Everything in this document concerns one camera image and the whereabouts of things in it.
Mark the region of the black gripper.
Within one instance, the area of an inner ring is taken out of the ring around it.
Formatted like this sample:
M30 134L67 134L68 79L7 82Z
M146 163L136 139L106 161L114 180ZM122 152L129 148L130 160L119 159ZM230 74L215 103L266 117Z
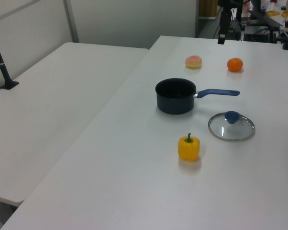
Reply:
M223 45L225 43L225 35L228 33L229 26L231 23L231 9L223 8L220 17L220 30L218 36L218 44Z

